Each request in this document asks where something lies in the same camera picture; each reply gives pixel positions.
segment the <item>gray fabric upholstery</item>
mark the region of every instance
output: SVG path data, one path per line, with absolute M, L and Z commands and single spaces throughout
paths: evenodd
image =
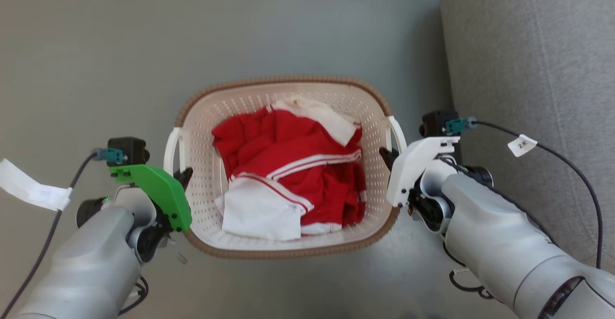
M 442 0 L 455 108 L 569 157 L 602 206 L 603 268 L 615 271 L 615 0 Z M 486 166 L 577 260 L 595 262 L 597 220 L 584 184 L 513 137 L 465 133 L 464 163 Z

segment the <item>floor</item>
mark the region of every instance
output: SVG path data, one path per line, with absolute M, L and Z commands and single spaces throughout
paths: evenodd
M 382 91 L 407 140 L 450 105 L 439 0 L 0 0 L 0 159 L 66 186 L 88 152 L 133 135 L 161 164 L 176 113 L 205 86 L 281 74 L 353 76 Z M 77 203 L 114 192 L 91 165 Z M 53 212 L 0 193 L 0 307 L 33 264 Z M 126 318 L 514 318 L 462 293 L 436 236 L 402 214 L 376 245 L 279 261 L 212 258 L 182 235 L 143 273 Z M 187 263 L 178 260 L 181 253 Z M 46 258 L 34 282 L 49 267 Z

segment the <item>laundry basket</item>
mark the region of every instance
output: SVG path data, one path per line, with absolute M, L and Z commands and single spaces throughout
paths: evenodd
M 222 231 L 222 215 L 214 199 L 228 189 L 228 182 L 220 155 L 212 145 L 211 130 L 233 115 L 252 113 L 280 98 L 297 96 L 324 102 L 336 112 L 361 122 L 360 145 L 367 184 L 363 221 L 338 232 L 287 242 Z M 172 174 L 176 166 L 194 170 L 186 190 L 193 222 L 184 233 L 198 249 L 222 258 L 300 258 L 367 247 L 387 234 L 399 214 L 399 209 L 386 201 L 389 170 L 378 152 L 382 146 L 391 149 L 391 133 L 400 151 L 404 150 L 404 134 L 386 100 L 373 87 L 349 78 L 286 76 L 204 89 L 180 110 L 164 155 L 167 172 Z

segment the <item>brown basket rim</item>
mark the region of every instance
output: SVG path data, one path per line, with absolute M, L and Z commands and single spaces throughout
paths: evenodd
M 382 93 L 380 93 L 377 89 L 372 87 L 371 85 L 364 83 L 363 81 L 356 80 L 353 78 L 347 78 L 343 76 L 320 76 L 320 75 L 295 75 L 295 76 L 271 76 L 268 78 L 255 78 L 252 80 L 244 80 L 244 81 L 231 81 L 228 83 L 222 83 L 219 85 L 209 86 L 205 89 L 202 89 L 198 93 L 194 94 L 186 104 L 180 109 L 180 112 L 177 115 L 177 119 L 175 120 L 176 127 L 183 127 L 184 122 L 186 121 L 187 114 L 190 109 L 193 108 L 194 104 L 196 104 L 201 98 L 205 97 L 207 94 L 222 91 L 224 89 L 233 89 L 238 87 L 245 86 L 255 86 L 255 85 L 267 85 L 267 84 L 278 84 L 278 83 L 331 83 L 331 84 L 342 84 L 342 85 L 351 85 L 363 89 L 369 93 L 380 105 L 384 115 L 391 116 L 393 111 L 391 110 L 391 106 L 386 101 Z M 309 249 L 289 249 L 285 251 L 237 251 L 232 249 L 220 249 L 216 247 L 212 247 L 207 243 L 202 242 L 192 229 L 184 232 L 187 240 L 192 243 L 193 246 L 197 247 L 204 253 L 209 255 L 219 257 L 219 258 L 249 258 L 249 259 L 274 259 L 274 258 L 304 258 L 309 256 L 323 256 L 326 254 L 334 254 L 334 253 L 342 253 L 348 251 L 354 251 L 357 249 L 365 248 L 373 245 L 382 239 L 390 230 L 393 228 L 395 221 L 397 220 L 397 216 L 399 215 L 399 208 L 391 207 L 391 213 L 387 218 L 386 222 L 380 227 L 380 229 L 369 236 L 364 238 L 363 240 L 344 243 L 342 245 L 334 245 L 334 246 L 326 246 L 326 247 L 316 247 Z

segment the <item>red and white garment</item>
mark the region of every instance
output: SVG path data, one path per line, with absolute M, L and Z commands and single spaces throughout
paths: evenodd
M 231 117 L 211 133 L 229 179 L 215 201 L 224 231 L 286 241 L 363 219 L 362 131 L 352 118 L 293 98 Z

